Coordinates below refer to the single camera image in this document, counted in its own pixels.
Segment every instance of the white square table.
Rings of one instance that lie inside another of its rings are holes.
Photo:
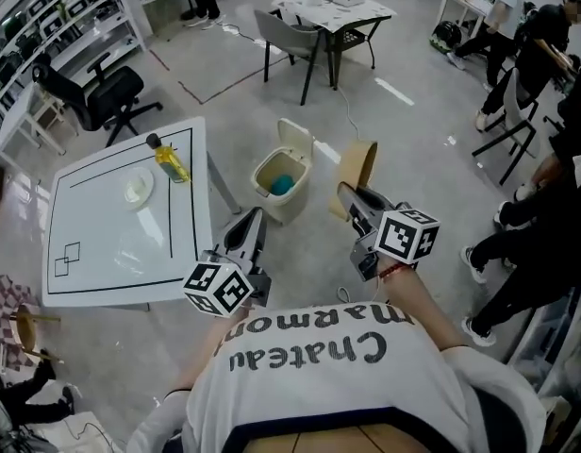
[[[155,162],[147,134],[57,172],[43,242],[42,303],[48,307],[145,304],[184,298],[180,282],[212,247],[208,170],[240,212],[207,153],[205,119],[153,131],[191,173],[173,183]],[[125,207],[125,176],[147,168],[154,189],[138,210]]]
[[[462,23],[464,22],[464,19],[467,16],[467,12],[469,10],[477,16],[475,27],[473,28],[473,31],[469,36],[472,39],[475,35],[477,35],[477,32],[479,32],[479,28],[481,28],[483,19],[485,19],[490,14],[492,3],[489,2],[488,0],[452,0],[452,1],[464,7],[462,15],[460,15],[460,19],[458,20],[458,27],[462,28]],[[441,19],[443,18],[443,12],[445,11],[445,7],[447,4],[448,0],[441,0],[440,11],[438,12],[438,18],[433,28],[438,26],[438,23],[441,22]]]
[[[366,42],[373,58],[372,68],[374,69],[374,51],[371,38],[381,22],[397,15],[391,8],[387,8],[374,0],[365,0],[353,7],[344,7],[327,0],[322,0],[318,5],[309,5],[308,0],[273,0],[272,6],[276,8],[280,18],[282,15],[279,11],[286,10],[326,30],[326,47],[332,50],[335,59],[333,79],[335,90],[339,85],[342,53]],[[370,24],[374,24],[374,26],[368,35],[357,30],[361,26]]]

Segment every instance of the chair armrest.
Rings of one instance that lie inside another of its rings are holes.
[[[98,78],[98,82],[102,84],[104,82],[104,71],[102,70],[102,62],[110,57],[110,53],[106,52],[103,56],[101,56],[96,62],[90,65],[87,69],[87,73],[91,74],[95,71],[95,76]]]

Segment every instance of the black shoe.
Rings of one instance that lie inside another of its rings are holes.
[[[64,401],[71,414],[75,414],[75,398],[73,397],[71,388],[68,386],[62,388],[62,399],[60,401]]]
[[[42,349],[40,351],[43,355],[49,356],[47,349]],[[42,359],[37,365],[37,374],[48,379],[56,379],[56,371],[52,366],[52,362],[48,359]]]

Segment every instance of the white trash bin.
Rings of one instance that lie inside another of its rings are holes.
[[[294,220],[307,204],[313,157],[313,136],[288,119],[278,121],[281,146],[257,167],[251,181],[263,201],[263,208],[282,225]],[[286,193],[272,194],[272,185],[282,175],[294,185]]]

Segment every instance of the forearm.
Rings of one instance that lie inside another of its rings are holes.
[[[416,272],[404,269],[388,277],[382,286],[390,303],[419,321],[439,350],[465,344]]]

